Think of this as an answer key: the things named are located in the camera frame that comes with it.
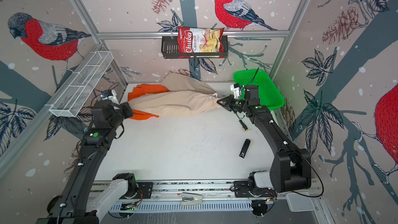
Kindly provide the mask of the orange shorts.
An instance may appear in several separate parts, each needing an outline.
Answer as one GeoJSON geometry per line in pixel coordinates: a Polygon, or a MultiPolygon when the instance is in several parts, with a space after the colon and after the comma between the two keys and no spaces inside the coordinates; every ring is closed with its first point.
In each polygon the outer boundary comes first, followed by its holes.
{"type": "MultiPolygon", "coordinates": [[[[134,87],[133,91],[128,93],[127,101],[134,105],[137,102],[141,103],[144,100],[147,100],[150,96],[167,92],[169,92],[169,89],[162,85],[141,84],[134,87]]],[[[130,117],[130,119],[133,120],[143,121],[150,118],[159,118],[158,115],[140,111],[140,109],[136,106],[132,106],[131,109],[133,112],[133,117],[130,117]]]]}

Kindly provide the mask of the beige shorts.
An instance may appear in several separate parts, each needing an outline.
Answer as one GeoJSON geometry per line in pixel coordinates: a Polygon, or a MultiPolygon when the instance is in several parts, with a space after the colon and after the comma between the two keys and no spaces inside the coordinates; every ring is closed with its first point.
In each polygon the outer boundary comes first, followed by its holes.
{"type": "Polygon", "coordinates": [[[167,93],[150,96],[143,102],[129,103],[140,111],[158,115],[159,117],[196,116],[221,106],[217,92],[207,83],[189,76],[171,73],[160,84],[169,89],[167,93]]]}

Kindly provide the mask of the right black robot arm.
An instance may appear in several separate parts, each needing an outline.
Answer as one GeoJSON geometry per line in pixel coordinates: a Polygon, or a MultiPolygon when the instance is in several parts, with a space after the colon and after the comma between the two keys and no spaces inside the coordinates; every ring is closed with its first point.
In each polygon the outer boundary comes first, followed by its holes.
{"type": "Polygon", "coordinates": [[[308,150],[299,149],[283,133],[269,108],[260,104],[257,86],[248,86],[243,100],[230,95],[217,103],[229,112],[244,113],[263,134],[274,154],[269,176],[278,193],[311,187],[312,166],[308,150]]]}

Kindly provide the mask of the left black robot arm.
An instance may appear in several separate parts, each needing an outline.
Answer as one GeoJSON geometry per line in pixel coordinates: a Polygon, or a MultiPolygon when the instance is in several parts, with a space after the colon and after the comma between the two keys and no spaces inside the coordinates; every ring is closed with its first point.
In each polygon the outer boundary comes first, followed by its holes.
{"type": "Polygon", "coordinates": [[[91,108],[93,119],[83,135],[78,152],[78,164],[62,194],[49,210],[46,218],[37,224],[98,224],[99,211],[87,211],[89,193],[99,166],[117,138],[117,129],[133,111],[128,102],[120,105],[102,100],[91,108]]]}

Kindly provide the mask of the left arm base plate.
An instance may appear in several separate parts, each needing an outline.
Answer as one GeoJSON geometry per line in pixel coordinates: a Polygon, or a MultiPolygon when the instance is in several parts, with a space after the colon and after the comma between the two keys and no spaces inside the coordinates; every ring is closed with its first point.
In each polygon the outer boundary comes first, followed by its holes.
{"type": "Polygon", "coordinates": [[[128,191],[123,197],[125,199],[150,199],[153,190],[153,182],[136,182],[136,190],[128,191]]]}

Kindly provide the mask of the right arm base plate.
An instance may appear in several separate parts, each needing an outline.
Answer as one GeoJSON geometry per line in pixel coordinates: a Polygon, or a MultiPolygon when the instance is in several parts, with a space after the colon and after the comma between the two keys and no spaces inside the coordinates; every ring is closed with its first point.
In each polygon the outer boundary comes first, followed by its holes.
{"type": "Polygon", "coordinates": [[[254,182],[236,180],[231,190],[236,198],[275,198],[277,192],[273,188],[260,188],[254,182]]]}

